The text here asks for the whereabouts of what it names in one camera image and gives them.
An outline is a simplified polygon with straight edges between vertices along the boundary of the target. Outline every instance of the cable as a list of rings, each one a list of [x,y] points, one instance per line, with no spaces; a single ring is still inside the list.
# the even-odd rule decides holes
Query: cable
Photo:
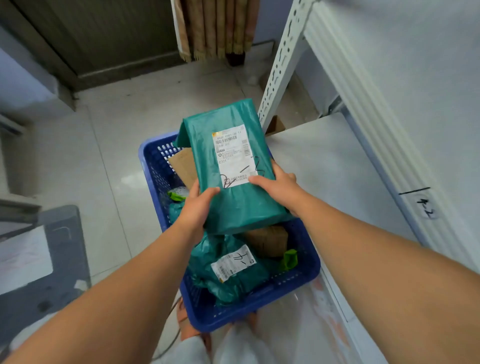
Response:
[[[173,309],[177,306],[177,304],[178,304],[178,302],[180,301],[180,299],[181,299],[181,296],[180,296],[180,297],[175,301],[175,303],[173,304],[172,308],[170,309],[170,312],[168,313],[168,316],[171,315]],[[155,360],[158,360],[158,359],[160,359],[162,356],[164,356],[164,355],[167,353],[167,351],[169,351],[169,350],[172,348],[173,344],[177,341],[177,338],[178,338],[179,335],[180,335],[180,328],[179,328],[179,330],[177,331],[177,334],[175,335],[175,338],[172,340],[172,342],[170,343],[170,345],[169,345],[165,350],[163,350],[159,355],[154,356],[154,357],[152,358],[152,362],[154,362]]]

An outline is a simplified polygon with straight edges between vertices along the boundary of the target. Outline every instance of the light-colored pants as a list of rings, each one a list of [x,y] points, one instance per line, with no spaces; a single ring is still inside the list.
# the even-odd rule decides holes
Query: light-colored pants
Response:
[[[182,341],[157,363],[210,364],[204,342],[198,336]],[[235,323],[217,349],[214,364],[275,364],[275,358],[263,341],[244,322]]]

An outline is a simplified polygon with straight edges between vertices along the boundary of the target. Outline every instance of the blue plastic basket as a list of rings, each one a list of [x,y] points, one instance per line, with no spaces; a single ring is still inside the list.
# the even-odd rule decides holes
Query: blue plastic basket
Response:
[[[168,158],[180,151],[172,142],[178,132],[168,133],[142,143],[138,157],[152,195],[162,231],[170,226],[168,206],[171,203],[167,191],[184,186],[170,166]],[[180,291],[192,325],[201,332],[211,332],[229,322],[244,317],[266,304],[314,279],[320,272],[320,259],[300,219],[283,224],[288,232],[288,249],[298,252],[298,265],[289,272],[277,274],[257,287],[241,302],[229,306],[215,304],[215,297],[207,290],[195,287],[187,271]]]

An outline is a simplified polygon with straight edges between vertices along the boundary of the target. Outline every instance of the tiled floor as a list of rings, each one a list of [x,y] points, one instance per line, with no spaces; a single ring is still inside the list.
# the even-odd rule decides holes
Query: tiled floor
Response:
[[[17,165],[23,166],[16,173],[17,188],[36,195],[45,209],[79,207],[95,284],[161,233],[137,156],[140,144],[177,130],[183,117],[246,97],[258,107],[262,95],[258,86],[246,84],[242,69],[219,61],[83,91],[76,113],[39,123],[22,140],[7,144],[16,148]],[[278,115],[288,128],[310,117],[297,110],[288,91]],[[177,327],[168,321],[160,348]]]

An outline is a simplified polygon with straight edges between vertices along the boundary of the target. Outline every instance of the small brown box on floor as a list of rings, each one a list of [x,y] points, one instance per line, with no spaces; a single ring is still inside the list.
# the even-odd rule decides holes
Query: small brown box on floor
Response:
[[[265,136],[271,136],[273,134],[282,132],[286,129],[285,125],[283,125],[282,121],[278,117],[278,115],[275,115],[272,118],[272,121],[270,122],[270,125],[267,128],[267,131],[265,132]]]
[[[170,157],[168,161],[185,186],[191,189],[197,179],[197,168],[193,160],[192,148],[182,149]]]
[[[243,233],[260,258],[279,258],[287,251],[288,233],[281,226],[250,230]]]

